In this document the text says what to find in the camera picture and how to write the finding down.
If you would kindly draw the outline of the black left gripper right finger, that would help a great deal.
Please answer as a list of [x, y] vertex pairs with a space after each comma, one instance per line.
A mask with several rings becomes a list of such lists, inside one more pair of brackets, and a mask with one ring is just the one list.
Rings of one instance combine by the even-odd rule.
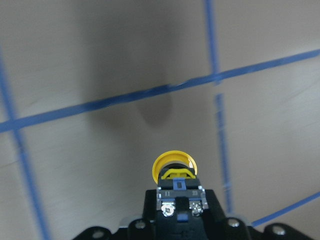
[[245, 224], [227, 217], [213, 190], [192, 189], [189, 198], [191, 240], [249, 240]]

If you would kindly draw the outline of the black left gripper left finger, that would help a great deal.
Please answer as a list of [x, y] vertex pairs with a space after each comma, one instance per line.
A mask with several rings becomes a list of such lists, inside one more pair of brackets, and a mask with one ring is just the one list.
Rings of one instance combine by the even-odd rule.
[[174, 191], [172, 189], [147, 190], [142, 217], [129, 224], [127, 238], [129, 240], [174, 240], [174, 231]]

